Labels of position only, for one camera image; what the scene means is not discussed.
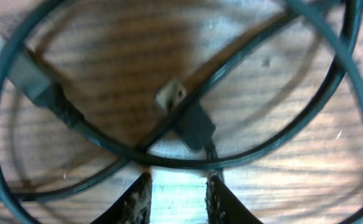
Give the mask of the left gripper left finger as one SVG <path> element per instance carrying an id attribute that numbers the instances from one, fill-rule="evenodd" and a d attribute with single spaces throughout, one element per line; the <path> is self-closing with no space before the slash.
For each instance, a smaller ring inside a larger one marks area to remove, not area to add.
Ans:
<path id="1" fill-rule="evenodd" d="M 141 174 L 121 197 L 92 224 L 149 224 L 152 177 Z"/>

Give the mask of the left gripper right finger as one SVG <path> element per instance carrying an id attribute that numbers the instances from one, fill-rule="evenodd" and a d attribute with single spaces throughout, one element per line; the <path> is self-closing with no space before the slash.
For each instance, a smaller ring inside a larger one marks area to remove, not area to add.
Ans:
<path id="1" fill-rule="evenodd" d="M 207 181 L 205 202 L 210 224 L 262 224 L 216 175 Z"/>

